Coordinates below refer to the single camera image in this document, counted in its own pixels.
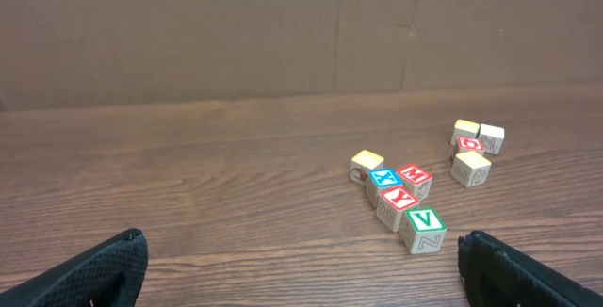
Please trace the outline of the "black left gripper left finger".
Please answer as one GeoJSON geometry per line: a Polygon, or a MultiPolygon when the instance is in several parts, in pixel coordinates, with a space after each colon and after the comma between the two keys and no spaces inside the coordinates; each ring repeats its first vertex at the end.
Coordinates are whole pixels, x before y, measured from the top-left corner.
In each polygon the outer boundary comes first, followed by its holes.
{"type": "Polygon", "coordinates": [[[131,228],[1,294],[1,307],[133,307],[148,243],[131,228]]]}

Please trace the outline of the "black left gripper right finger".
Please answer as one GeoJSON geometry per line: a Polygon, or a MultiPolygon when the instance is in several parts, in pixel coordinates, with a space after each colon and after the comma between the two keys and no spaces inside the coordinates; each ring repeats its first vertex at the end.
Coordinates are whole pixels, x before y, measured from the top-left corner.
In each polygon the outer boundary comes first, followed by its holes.
{"type": "Polygon", "coordinates": [[[602,307],[602,296],[483,231],[458,238],[471,307],[602,307]]]}

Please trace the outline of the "green V wooden block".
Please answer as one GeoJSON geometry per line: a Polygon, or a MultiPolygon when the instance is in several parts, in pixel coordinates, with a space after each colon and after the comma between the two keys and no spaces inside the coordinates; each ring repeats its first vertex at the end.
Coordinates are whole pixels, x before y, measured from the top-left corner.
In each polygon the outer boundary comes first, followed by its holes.
{"type": "Polygon", "coordinates": [[[447,230],[435,209],[422,207],[403,213],[399,233],[408,251],[416,255],[439,252],[447,230]]]}

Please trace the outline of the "yellow wooden block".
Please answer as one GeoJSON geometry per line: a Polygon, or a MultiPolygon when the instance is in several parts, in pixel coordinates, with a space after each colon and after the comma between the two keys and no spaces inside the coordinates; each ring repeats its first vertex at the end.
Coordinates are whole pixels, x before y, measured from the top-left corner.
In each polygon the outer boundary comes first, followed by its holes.
{"type": "Polygon", "coordinates": [[[465,187],[479,186],[486,181],[491,166],[492,163],[477,152],[457,153],[451,176],[465,187]]]}
{"type": "Polygon", "coordinates": [[[476,138],[480,128],[481,126],[476,122],[458,119],[453,127],[450,144],[455,146],[457,144],[457,137],[476,138]]]}
{"type": "Polygon", "coordinates": [[[379,170],[383,167],[384,158],[376,153],[363,150],[356,154],[350,161],[350,179],[364,185],[369,173],[372,170],[379,170]]]}

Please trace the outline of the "red M wooden block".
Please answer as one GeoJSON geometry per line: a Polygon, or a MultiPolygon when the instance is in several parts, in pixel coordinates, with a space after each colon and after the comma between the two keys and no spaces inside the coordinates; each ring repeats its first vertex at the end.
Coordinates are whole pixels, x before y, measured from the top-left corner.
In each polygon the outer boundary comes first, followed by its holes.
{"type": "Polygon", "coordinates": [[[420,201],[429,196],[432,174],[416,164],[409,164],[397,170],[403,185],[420,201]]]}

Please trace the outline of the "red Y wooden block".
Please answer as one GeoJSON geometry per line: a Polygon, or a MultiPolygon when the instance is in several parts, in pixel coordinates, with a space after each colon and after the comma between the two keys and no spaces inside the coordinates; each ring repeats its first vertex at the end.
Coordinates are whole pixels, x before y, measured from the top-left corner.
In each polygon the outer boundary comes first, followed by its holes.
{"type": "Polygon", "coordinates": [[[384,190],[377,200],[376,216],[392,232],[399,231],[403,213],[418,207],[420,200],[404,186],[384,190]]]}

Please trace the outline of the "red O wooden block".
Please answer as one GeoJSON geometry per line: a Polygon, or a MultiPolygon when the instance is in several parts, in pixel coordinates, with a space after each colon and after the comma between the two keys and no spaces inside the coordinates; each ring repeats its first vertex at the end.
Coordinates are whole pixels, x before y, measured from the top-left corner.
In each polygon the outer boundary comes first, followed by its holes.
{"type": "Polygon", "coordinates": [[[479,155],[484,155],[485,148],[480,139],[457,136],[454,139],[454,149],[451,160],[454,160],[457,154],[466,152],[476,152],[479,155]]]}

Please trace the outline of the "plain white wooden block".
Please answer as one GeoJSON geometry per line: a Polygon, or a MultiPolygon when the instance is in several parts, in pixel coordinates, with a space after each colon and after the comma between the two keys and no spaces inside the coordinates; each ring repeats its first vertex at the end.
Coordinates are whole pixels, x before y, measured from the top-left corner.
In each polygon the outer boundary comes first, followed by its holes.
{"type": "Polygon", "coordinates": [[[484,151],[489,154],[499,154],[505,138],[505,129],[482,123],[478,139],[484,146],[484,151]]]}

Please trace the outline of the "blue X wooden block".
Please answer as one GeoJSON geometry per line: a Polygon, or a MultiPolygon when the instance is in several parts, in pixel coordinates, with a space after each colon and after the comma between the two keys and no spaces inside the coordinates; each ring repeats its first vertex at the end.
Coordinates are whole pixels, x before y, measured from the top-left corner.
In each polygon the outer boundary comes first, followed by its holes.
{"type": "Polygon", "coordinates": [[[371,170],[366,180],[366,195],[373,207],[377,206],[378,197],[383,191],[394,186],[402,186],[402,179],[392,168],[371,170]]]}

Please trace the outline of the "yellow top wooden block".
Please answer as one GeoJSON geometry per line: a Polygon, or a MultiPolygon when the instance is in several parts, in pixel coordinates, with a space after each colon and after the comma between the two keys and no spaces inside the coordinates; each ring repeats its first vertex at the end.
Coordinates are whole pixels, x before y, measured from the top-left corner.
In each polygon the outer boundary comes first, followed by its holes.
{"type": "Polygon", "coordinates": [[[363,150],[356,154],[350,161],[350,179],[364,185],[369,173],[372,170],[379,170],[383,167],[384,158],[376,153],[363,150]]]}

